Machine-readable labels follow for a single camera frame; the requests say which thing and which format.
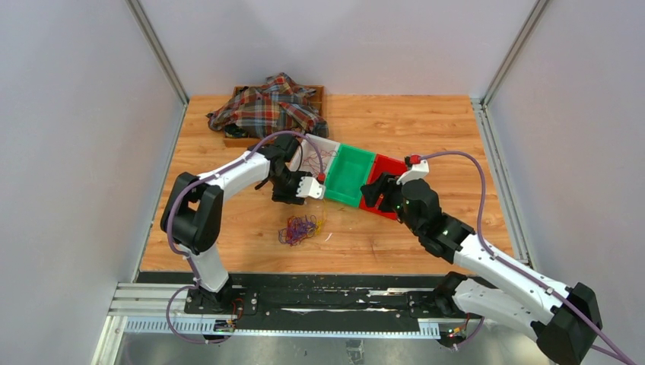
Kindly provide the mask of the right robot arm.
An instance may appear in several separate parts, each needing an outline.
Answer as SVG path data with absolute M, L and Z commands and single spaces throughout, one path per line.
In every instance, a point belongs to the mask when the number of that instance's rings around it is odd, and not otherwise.
M 461 311 L 482 316 L 524 334 L 557 364 L 583 362 L 602 327 L 592 288 L 581 282 L 569 286 L 519 263 L 443 212 L 438 194 L 425 180 L 397 179 L 382 173 L 362 186 L 366 205 L 394 213 L 431 255 L 493 284 L 486 288 L 449 273 L 435 289 L 434 304 L 441 315 L 453 317 Z

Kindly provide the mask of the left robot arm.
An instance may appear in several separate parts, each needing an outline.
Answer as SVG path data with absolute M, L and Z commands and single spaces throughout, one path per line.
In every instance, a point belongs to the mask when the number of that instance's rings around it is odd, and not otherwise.
M 276 132 L 222 167 L 176 178 L 160 227 L 170 249 L 189 263 L 191 290 L 204 294 L 203 302 L 213 313 L 226 313 L 233 304 L 230 275 L 216 245 L 224 204 L 244 189 L 266 183 L 272 184 L 275 202 L 302 205 L 307 198 L 323 197 L 324 175 L 287 166 L 302 138 L 299 132 Z

